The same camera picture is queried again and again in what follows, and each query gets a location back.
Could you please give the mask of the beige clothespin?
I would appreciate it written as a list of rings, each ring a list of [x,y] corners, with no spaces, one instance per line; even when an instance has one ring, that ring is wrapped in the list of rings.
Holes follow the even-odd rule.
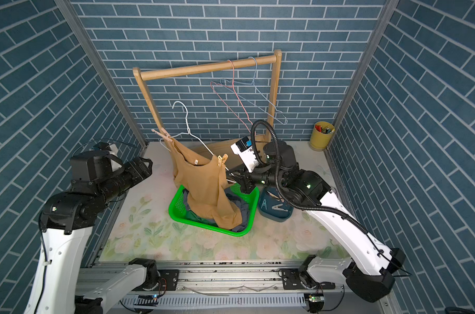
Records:
[[[153,128],[151,131],[160,136],[166,142],[173,141],[173,137],[168,133],[165,128],[160,128],[160,130],[156,130]]]
[[[282,204],[273,205],[272,210],[274,210],[274,211],[284,211],[284,212],[289,212],[290,211],[288,208],[283,208]]]

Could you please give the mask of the white wire hanger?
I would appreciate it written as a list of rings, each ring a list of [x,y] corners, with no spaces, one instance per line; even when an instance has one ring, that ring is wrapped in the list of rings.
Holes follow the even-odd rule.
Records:
[[[193,137],[194,139],[198,140],[198,141],[203,145],[203,148],[206,149],[207,152],[209,152],[209,153],[211,154],[211,156],[214,156],[214,154],[213,154],[213,152],[211,151],[211,149],[210,149],[198,136],[194,135],[194,134],[191,132],[190,125],[189,125],[189,123],[188,123],[188,114],[189,114],[189,111],[188,111],[186,105],[185,105],[183,102],[181,102],[181,101],[175,101],[175,102],[173,103],[173,105],[171,106],[171,108],[173,109],[177,104],[181,105],[181,106],[183,107],[183,109],[184,109],[184,112],[185,112],[186,132],[181,132],[181,133],[178,133],[177,135],[172,136],[173,139],[175,139],[175,138],[177,138],[177,137],[180,137],[180,136],[182,136],[182,135],[186,135],[186,136]],[[167,149],[167,150],[170,152],[171,159],[172,159],[172,161],[173,161],[173,174],[176,174],[176,172],[178,171],[178,170],[177,170],[178,167],[177,167],[176,161],[175,161],[175,159],[174,159],[174,157],[173,157],[174,155],[171,153],[171,150],[168,148],[168,146],[164,146],[164,147],[165,147],[165,149]],[[192,153],[190,153],[189,155],[190,155],[191,157],[193,157],[193,155],[194,155],[194,156],[197,156],[197,157],[200,157],[200,158],[202,158],[203,161],[210,161],[210,159],[208,159],[208,158],[202,156],[200,153],[194,153],[194,152],[192,152]]]

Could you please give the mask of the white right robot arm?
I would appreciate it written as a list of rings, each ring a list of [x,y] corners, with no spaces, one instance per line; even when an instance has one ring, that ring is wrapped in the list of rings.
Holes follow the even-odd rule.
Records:
[[[374,237],[344,207],[331,186],[314,171],[302,170],[294,149],[284,141],[261,150],[266,161],[260,162],[248,137],[231,146],[242,165],[228,176],[248,194],[258,186],[270,188],[278,199],[294,209],[306,211],[326,228],[349,256],[341,262],[325,262],[320,255],[308,256],[299,267],[298,278],[308,289],[321,283],[343,284],[367,302],[376,302],[390,294],[396,272],[402,269],[406,255]]]

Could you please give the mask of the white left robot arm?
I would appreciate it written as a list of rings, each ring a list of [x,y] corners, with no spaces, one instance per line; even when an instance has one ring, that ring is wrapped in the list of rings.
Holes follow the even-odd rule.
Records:
[[[50,197],[39,215],[41,252],[26,313],[107,313],[135,288],[155,290],[155,260],[134,259],[96,290],[76,293],[84,250],[97,216],[152,175],[152,161],[123,163],[108,150],[73,156],[71,188]]]

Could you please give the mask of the tan clothespin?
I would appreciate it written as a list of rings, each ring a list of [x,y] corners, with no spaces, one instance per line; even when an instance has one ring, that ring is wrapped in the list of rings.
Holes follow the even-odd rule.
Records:
[[[224,169],[228,169],[227,166],[226,166],[226,161],[228,159],[228,155],[227,154],[224,154],[223,156],[221,155],[218,155],[217,157],[217,164],[218,164],[218,167],[223,167]]]

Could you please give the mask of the dark grey tank top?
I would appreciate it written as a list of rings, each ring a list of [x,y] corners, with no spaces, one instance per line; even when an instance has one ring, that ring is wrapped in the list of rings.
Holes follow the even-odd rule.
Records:
[[[238,207],[241,213],[242,217],[242,223],[240,225],[237,225],[233,229],[230,229],[231,232],[242,232],[244,231],[248,224],[249,224],[249,218],[250,218],[250,210],[249,210],[249,204],[246,203],[242,198],[240,198],[236,193],[234,193],[231,188],[227,188],[224,190],[226,193],[227,198],[229,201]],[[187,191],[185,188],[182,191],[183,194],[183,204],[185,206],[186,212],[192,211],[190,209],[190,206],[188,204],[188,195],[189,191]]]

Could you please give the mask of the teal clothespin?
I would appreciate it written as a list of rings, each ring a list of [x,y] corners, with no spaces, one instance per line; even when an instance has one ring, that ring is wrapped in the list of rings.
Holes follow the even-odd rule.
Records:
[[[261,211],[267,211],[267,208],[268,208],[268,206],[267,206],[267,200],[266,200],[266,199],[263,199],[263,200],[262,200],[262,203],[260,204],[260,210],[261,210]]]

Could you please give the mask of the green tank top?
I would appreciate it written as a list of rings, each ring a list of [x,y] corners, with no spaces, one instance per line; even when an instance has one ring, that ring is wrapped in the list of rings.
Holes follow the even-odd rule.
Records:
[[[203,225],[209,225],[209,226],[215,226],[215,227],[218,226],[217,223],[215,222],[215,220],[206,219],[206,218],[202,218],[200,216],[197,216],[197,214],[195,214],[193,211],[186,212],[185,219],[189,220],[189,221],[192,221],[192,222],[199,222]]]

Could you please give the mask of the tan tank top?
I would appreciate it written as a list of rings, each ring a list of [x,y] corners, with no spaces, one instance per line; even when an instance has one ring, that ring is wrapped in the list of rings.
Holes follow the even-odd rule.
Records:
[[[187,191],[190,209],[202,218],[215,220],[219,228],[233,229],[242,223],[240,210],[233,205],[224,192],[231,187],[226,178],[226,169],[218,167],[217,155],[210,161],[189,154],[193,150],[177,140],[165,143],[174,155],[178,171],[174,183]]]

